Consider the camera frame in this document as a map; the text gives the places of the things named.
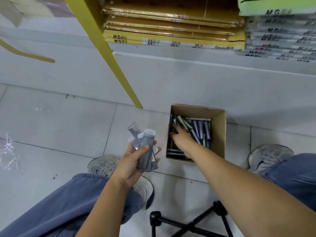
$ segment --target light green package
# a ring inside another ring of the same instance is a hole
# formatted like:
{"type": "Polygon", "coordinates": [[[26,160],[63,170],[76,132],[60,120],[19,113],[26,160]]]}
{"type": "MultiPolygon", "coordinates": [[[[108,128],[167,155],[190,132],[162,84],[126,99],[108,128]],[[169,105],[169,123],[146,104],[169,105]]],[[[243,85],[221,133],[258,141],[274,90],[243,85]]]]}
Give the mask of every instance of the light green package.
{"type": "Polygon", "coordinates": [[[316,0],[238,0],[240,16],[290,15],[316,12],[316,0]]]}

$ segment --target black tripod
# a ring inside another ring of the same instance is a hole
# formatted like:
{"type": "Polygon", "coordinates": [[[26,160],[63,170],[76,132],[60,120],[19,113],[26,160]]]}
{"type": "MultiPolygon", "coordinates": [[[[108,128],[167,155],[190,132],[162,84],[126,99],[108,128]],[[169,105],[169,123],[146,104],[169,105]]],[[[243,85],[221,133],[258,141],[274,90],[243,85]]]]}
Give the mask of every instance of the black tripod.
{"type": "Polygon", "coordinates": [[[213,206],[206,211],[204,211],[202,214],[200,214],[198,217],[196,217],[192,222],[188,224],[183,224],[174,220],[170,220],[167,218],[164,218],[161,216],[160,211],[153,211],[150,213],[150,225],[151,225],[151,236],[156,237],[156,227],[160,226],[161,223],[166,223],[169,225],[173,225],[176,227],[181,228],[178,232],[176,232],[174,235],[171,237],[180,237],[184,235],[186,232],[190,231],[192,233],[197,233],[203,236],[208,236],[208,237],[226,237],[224,235],[219,235],[211,231],[207,231],[204,229],[196,228],[195,225],[199,223],[202,219],[204,219],[209,213],[214,211],[217,215],[222,217],[222,220],[224,222],[228,237],[233,237],[233,234],[230,230],[230,227],[228,225],[226,215],[227,215],[227,210],[223,206],[223,204],[220,201],[214,201],[213,206]]]}

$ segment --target right arm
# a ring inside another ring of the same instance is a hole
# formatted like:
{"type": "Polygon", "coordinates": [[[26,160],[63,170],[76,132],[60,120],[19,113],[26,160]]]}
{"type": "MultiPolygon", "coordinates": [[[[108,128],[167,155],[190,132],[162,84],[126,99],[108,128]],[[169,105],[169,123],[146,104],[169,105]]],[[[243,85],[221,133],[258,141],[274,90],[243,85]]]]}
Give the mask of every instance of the right arm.
{"type": "Polygon", "coordinates": [[[277,185],[219,157],[181,127],[171,136],[194,160],[246,236],[316,236],[316,213],[277,185]]]}

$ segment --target left hand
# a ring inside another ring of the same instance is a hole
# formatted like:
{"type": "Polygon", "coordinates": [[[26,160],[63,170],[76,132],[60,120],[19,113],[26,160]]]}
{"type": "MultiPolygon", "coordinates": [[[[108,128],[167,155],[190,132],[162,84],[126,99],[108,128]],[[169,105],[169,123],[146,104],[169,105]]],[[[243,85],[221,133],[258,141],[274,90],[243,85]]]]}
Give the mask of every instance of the left hand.
{"type": "Polygon", "coordinates": [[[110,179],[121,182],[126,188],[130,189],[140,178],[143,172],[136,168],[138,159],[145,154],[149,149],[149,145],[142,146],[138,150],[129,143],[125,154],[120,159],[116,169],[114,170],[110,179]]]}

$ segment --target pant leg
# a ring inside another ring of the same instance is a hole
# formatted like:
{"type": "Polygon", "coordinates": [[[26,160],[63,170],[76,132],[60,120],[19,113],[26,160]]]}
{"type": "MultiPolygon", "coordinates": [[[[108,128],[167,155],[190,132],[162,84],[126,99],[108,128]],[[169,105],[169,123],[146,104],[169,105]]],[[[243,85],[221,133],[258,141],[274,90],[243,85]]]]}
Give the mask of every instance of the pant leg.
{"type": "Polygon", "coordinates": [[[316,154],[284,159],[260,174],[316,212],[316,154]]]}
{"type": "MultiPolygon", "coordinates": [[[[55,190],[0,232],[0,237],[74,236],[85,221],[108,178],[82,173],[55,190]]],[[[130,189],[122,224],[140,210],[143,201],[130,189]]]]}

